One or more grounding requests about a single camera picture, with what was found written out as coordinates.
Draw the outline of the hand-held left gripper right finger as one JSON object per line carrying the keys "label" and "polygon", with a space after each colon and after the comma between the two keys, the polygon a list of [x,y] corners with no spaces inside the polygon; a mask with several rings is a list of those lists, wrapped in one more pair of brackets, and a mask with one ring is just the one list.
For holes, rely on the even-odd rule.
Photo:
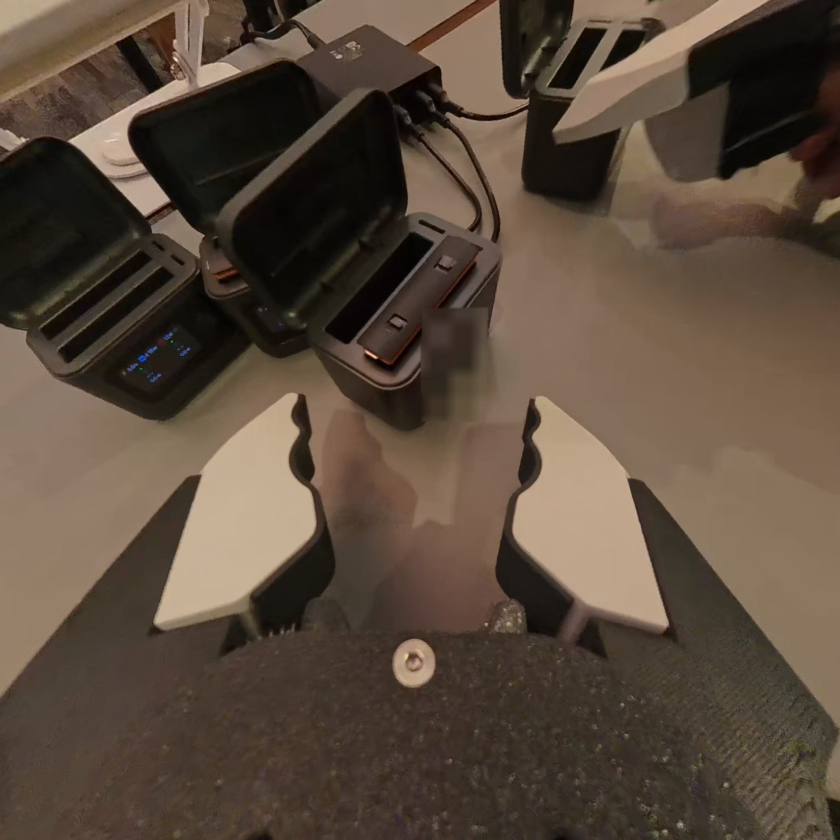
{"label": "hand-held left gripper right finger", "polygon": [[521,443],[496,577],[526,631],[581,640],[603,621],[664,636],[669,617],[625,467],[544,395],[528,404]]}

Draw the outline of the black battery charger case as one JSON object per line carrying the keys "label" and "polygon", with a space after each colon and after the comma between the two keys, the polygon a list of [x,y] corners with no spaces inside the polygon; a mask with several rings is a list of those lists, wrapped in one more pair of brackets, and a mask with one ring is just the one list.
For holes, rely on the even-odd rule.
{"label": "black battery charger case", "polygon": [[250,344],[206,294],[197,258],[51,137],[2,159],[1,321],[58,381],[153,421]]}
{"label": "black battery charger case", "polygon": [[237,72],[135,114],[131,148],[185,221],[203,235],[198,258],[205,293],[263,353],[283,359],[308,348],[239,274],[220,283],[206,263],[233,263],[217,222],[225,205],[324,115],[305,71],[278,59]]}
{"label": "black battery charger case", "polygon": [[573,21],[572,1],[500,1],[502,83],[528,101],[521,180],[530,193],[589,203],[602,191],[625,129],[557,143],[554,126],[584,84],[664,30],[651,17]]}
{"label": "black battery charger case", "polygon": [[[423,338],[430,312],[477,311],[489,326],[498,244],[428,213],[408,213],[400,120],[379,90],[358,89],[320,118],[220,213],[223,252],[258,300],[303,331],[341,393],[389,426],[424,425]],[[393,367],[366,357],[362,333],[447,237],[480,251],[474,268]]]}

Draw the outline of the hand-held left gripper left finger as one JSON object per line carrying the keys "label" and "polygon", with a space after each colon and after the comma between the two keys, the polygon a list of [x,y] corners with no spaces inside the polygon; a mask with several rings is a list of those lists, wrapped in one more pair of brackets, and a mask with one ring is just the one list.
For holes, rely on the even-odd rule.
{"label": "hand-held left gripper left finger", "polygon": [[246,634],[274,634],[303,624],[335,572],[311,436],[307,398],[290,392],[207,461],[155,629],[231,618]]}

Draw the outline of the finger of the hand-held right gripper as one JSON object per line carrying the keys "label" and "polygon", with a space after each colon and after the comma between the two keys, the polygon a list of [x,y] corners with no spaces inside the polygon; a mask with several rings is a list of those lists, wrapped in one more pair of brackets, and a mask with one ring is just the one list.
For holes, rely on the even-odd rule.
{"label": "finger of the hand-held right gripper", "polygon": [[723,135],[723,98],[693,98],[645,120],[651,148],[664,173],[676,182],[718,178]]}
{"label": "finger of the hand-held right gripper", "polygon": [[676,109],[692,98],[691,51],[740,30],[768,6],[760,1],[719,1],[667,28],[637,52],[589,79],[553,128],[557,144],[579,142]]}

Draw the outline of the person's right hand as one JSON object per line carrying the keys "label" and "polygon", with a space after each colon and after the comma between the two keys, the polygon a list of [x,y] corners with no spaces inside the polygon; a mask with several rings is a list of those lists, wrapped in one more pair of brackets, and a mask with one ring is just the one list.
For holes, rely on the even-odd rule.
{"label": "person's right hand", "polygon": [[801,164],[806,177],[817,185],[825,199],[836,198],[839,191],[838,66],[824,76],[814,111],[820,120],[817,131],[798,143],[790,157]]}

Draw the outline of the black usb charging hub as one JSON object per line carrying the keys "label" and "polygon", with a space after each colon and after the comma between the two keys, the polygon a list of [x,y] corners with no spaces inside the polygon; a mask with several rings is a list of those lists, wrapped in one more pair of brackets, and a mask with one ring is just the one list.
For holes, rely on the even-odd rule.
{"label": "black usb charging hub", "polygon": [[357,89],[379,90],[407,110],[413,121],[424,113],[417,93],[443,89],[432,61],[372,25],[361,26],[297,59],[318,99],[331,109]]}

